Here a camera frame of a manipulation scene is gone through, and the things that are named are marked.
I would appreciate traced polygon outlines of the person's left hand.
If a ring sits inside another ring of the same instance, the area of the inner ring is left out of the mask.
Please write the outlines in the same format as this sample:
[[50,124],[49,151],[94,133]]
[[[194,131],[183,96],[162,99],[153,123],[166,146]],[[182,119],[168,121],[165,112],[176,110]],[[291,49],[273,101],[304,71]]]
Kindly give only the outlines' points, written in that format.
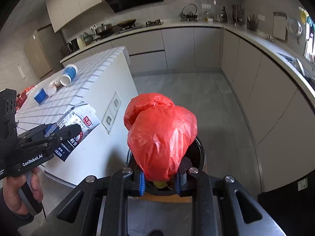
[[[40,185],[40,178],[38,173],[40,169],[35,167],[32,169],[31,175],[31,189],[34,199],[38,202],[43,200],[43,191]],[[21,201],[19,196],[19,189],[25,184],[26,176],[7,177],[3,180],[3,198],[7,207],[18,215],[27,215],[29,213],[25,204]]]

